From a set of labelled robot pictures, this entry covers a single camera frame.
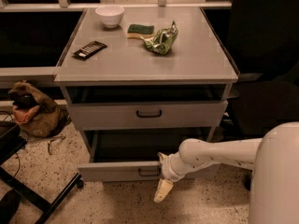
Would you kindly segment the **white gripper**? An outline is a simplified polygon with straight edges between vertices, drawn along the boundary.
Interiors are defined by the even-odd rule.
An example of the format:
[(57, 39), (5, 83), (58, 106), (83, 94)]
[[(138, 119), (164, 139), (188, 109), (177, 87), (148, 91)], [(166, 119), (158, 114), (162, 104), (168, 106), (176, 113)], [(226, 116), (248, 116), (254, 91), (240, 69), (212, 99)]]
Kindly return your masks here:
[(161, 203), (173, 188), (172, 182), (178, 182), (184, 178), (189, 172), (190, 165), (180, 157), (178, 152), (170, 155), (158, 152), (157, 155), (161, 164), (162, 175), (165, 179), (159, 180), (154, 201)]

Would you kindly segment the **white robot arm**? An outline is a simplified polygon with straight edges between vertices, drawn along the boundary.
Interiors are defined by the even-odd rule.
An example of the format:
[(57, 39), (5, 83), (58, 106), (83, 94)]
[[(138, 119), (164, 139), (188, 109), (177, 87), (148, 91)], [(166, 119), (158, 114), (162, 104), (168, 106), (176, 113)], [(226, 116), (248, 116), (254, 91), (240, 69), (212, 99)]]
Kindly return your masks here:
[(162, 178), (156, 203), (185, 175), (223, 163), (252, 171), (249, 224), (299, 224), (298, 122), (278, 125), (262, 138), (219, 143), (191, 138), (177, 153), (158, 157)]

